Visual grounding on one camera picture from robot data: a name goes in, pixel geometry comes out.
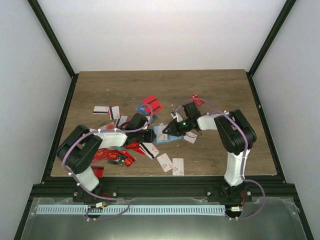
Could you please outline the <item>white card edgewise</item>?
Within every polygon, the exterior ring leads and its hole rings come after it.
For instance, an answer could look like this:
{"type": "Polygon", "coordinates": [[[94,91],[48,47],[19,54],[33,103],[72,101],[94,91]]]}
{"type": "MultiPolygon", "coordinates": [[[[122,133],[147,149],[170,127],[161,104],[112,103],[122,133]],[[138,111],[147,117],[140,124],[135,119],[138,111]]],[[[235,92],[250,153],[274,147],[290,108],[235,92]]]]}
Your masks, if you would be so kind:
{"type": "Polygon", "coordinates": [[[163,129],[159,128],[157,130],[157,141],[167,141],[168,140],[168,135],[163,133],[163,129]]]}

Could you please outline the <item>teal card holder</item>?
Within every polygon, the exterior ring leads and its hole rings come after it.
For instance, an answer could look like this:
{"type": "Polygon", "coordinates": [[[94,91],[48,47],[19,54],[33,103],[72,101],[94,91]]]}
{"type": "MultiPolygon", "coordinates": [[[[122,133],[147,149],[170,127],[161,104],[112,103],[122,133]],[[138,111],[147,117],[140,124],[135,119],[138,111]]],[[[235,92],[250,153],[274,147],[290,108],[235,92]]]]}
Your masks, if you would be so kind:
{"type": "Polygon", "coordinates": [[[160,125],[154,126],[154,127],[152,128],[152,130],[153,130],[154,133],[156,134],[156,139],[154,140],[154,144],[155,144],[155,145],[171,143],[171,142],[175,142],[175,141],[179,141],[179,140],[183,140],[183,139],[184,139],[184,136],[183,136],[183,135],[181,135],[181,136],[171,136],[171,135],[167,135],[167,140],[165,140],[165,141],[157,141],[157,132],[158,132],[158,129],[161,129],[161,128],[164,129],[166,126],[167,126],[167,124],[160,124],[160,125]]]}

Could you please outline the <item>white striped sunset card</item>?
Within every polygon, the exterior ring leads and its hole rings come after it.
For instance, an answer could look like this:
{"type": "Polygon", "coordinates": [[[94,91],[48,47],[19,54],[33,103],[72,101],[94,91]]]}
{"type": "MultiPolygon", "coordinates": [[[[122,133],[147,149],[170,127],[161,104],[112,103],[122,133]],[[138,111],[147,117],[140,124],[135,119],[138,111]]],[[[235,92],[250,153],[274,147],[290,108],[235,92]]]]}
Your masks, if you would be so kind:
{"type": "Polygon", "coordinates": [[[135,151],[150,159],[154,159],[160,152],[152,143],[147,142],[141,142],[135,151]]]}

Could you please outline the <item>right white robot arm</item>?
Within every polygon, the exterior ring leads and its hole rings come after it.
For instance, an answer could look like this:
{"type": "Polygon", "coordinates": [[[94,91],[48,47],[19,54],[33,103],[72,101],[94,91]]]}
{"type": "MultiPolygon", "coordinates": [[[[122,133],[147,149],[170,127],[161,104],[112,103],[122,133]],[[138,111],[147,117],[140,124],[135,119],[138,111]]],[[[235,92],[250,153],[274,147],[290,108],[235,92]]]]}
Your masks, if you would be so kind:
{"type": "Polygon", "coordinates": [[[196,130],[217,131],[223,147],[227,151],[227,167],[224,180],[228,185],[222,188],[223,198],[229,202],[240,196],[239,185],[245,180],[248,155],[257,140],[257,134],[240,109],[214,114],[201,114],[196,103],[182,106],[186,118],[172,112],[173,120],[162,131],[169,136],[185,136],[196,130]]]}

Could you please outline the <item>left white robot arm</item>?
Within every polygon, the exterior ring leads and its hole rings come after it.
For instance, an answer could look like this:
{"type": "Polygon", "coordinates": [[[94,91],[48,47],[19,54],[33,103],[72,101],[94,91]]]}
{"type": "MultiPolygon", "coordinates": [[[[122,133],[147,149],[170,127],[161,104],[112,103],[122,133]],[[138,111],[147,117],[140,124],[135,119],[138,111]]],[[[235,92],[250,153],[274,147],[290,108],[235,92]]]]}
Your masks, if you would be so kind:
{"type": "Polygon", "coordinates": [[[62,168],[74,177],[85,189],[89,201],[97,202],[102,196],[98,177],[91,164],[94,158],[110,157],[112,162],[125,164],[134,161],[119,148],[138,148],[141,144],[153,143],[155,132],[149,128],[152,117],[136,113],[129,121],[111,129],[89,129],[78,125],[57,148],[56,156],[62,168]]]}

